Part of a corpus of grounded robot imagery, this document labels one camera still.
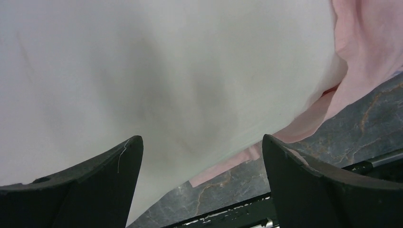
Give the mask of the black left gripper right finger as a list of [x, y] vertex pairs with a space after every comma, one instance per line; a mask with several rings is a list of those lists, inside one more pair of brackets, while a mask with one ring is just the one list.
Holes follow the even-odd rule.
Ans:
[[400, 228], [403, 185], [347, 171], [266, 134], [262, 153], [282, 228]]

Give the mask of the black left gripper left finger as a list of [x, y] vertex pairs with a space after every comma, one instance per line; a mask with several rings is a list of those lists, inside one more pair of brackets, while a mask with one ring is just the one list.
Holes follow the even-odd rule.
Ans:
[[0, 189], [3, 228], [124, 228], [144, 145], [133, 136], [63, 171]]

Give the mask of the white pillow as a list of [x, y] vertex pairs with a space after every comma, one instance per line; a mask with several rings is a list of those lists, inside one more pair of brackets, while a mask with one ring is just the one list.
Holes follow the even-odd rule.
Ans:
[[329, 0], [3, 0], [0, 183], [139, 135], [128, 224], [338, 84]]

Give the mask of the blue and pink printed pillowcase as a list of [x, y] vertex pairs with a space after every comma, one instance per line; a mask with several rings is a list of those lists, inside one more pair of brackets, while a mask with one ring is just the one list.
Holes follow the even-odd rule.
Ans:
[[235, 166], [265, 133], [294, 143], [392, 77], [403, 65], [400, 0], [201, 0], [236, 120], [182, 181], [198, 186]]

